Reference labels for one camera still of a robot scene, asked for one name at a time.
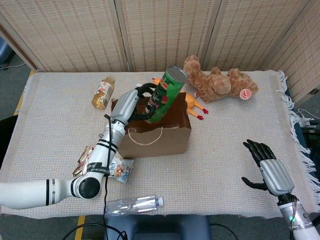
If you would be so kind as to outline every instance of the teddy bear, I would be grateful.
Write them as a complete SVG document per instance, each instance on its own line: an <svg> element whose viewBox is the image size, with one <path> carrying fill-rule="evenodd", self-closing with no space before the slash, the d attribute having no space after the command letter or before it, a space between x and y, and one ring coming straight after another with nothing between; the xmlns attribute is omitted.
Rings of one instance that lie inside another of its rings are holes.
<svg viewBox="0 0 320 240"><path fill-rule="evenodd" d="M209 75L202 72L199 59L195 55L186 58L183 70L188 75L188 82L197 89L197 95L204 102L211 102L225 97L248 99L258 92L258 86L245 73L237 68L222 75L218 67L214 67Z"/></svg>

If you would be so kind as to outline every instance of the pringles can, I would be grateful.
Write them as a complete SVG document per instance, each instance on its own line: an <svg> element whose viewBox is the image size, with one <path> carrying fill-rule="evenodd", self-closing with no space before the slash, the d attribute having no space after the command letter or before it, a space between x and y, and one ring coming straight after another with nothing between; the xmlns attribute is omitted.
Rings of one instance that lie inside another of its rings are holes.
<svg viewBox="0 0 320 240"><path fill-rule="evenodd" d="M152 106L155 106L154 114L147 120L148 123L158 122L166 115L187 80L188 76L181 68L169 66L166 69L145 107L145 112L149 113Z"/></svg>

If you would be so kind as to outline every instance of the white robotic arm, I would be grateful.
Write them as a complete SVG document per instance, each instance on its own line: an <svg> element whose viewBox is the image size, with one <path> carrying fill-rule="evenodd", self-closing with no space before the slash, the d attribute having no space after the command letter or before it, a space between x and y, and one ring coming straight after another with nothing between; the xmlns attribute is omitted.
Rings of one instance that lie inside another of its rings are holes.
<svg viewBox="0 0 320 240"><path fill-rule="evenodd" d="M11 209L29 209L57 204L65 198L77 197L93 199L101 189L101 181L105 174L109 175L109 162L113 159L117 149L125 136L125 126L129 121L148 119L155 109L148 114L136 113L136 105L143 94L152 94L153 83L146 83L120 97L117 101L109 123L106 125L100 139L88 159L85 175L77 178L46 179L27 182L0 182L0 206Z"/></svg>
<svg viewBox="0 0 320 240"><path fill-rule="evenodd" d="M320 240L320 235L306 213L304 207L291 192L295 188L285 166L263 143L251 140L243 143L252 154L260 169L263 183L253 183L246 177L242 180L253 189L268 190L278 197L278 207L290 229L290 240Z"/></svg>

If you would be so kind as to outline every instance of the rope handle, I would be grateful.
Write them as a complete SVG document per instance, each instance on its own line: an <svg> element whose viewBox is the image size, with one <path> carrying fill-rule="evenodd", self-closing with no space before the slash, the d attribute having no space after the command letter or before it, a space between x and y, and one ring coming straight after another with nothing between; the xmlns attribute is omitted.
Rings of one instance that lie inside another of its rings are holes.
<svg viewBox="0 0 320 240"><path fill-rule="evenodd" d="M161 127L161 133L158 136L158 138L156 140L149 142L149 143L146 143L146 144L135 141L130 135L130 128L128 129L128 135L129 135L129 138L132 140L132 142L134 142L135 144L138 144L140 146L148 146L148 145L154 144L156 141L158 141L161 138L163 130L164 130L164 128Z"/></svg>

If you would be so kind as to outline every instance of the yellow rubber chicken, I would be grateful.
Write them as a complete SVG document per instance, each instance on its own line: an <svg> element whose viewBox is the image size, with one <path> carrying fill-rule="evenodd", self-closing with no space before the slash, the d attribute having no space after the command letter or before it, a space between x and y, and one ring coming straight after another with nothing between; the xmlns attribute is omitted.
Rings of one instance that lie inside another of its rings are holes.
<svg viewBox="0 0 320 240"><path fill-rule="evenodd" d="M160 82L160 80L161 80L161 78L156 78L156 77L153 77L153 78L152 78L152 82L153 82L155 85L158 85L159 82ZM196 101L195 97L192 96L192 94L186 93L186 94L185 94L185 101L186 101L186 103L188 104L188 107L187 107L187 110L186 110L186 112L187 112L188 114L191 114L191 115L195 116L196 118L198 118L198 119L200 119L200 120L203 120L203 119L204 119L203 116L196 114L196 113L192 110L192 108L193 108L194 106L196 106L197 108L201 109L204 114L209 114L208 110L205 109L203 106L201 106L201 105Z"/></svg>

